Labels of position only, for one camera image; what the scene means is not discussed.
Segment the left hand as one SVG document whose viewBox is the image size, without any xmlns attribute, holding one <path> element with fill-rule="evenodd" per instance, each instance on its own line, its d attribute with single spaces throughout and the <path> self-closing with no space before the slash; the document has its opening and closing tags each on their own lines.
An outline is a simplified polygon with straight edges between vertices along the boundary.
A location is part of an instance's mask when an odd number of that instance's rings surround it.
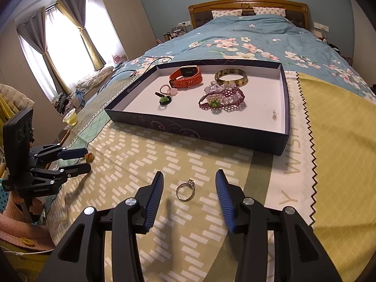
<svg viewBox="0 0 376 282">
<path fill-rule="evenodd" d="M 13 203 L 21 211 L 27 222 L 37 223 L 39 221 L 45 208 L 45 201 L 42 197 L 24 200 L 17 192 L 12 192 L 11 196 Z"/>
</svg>

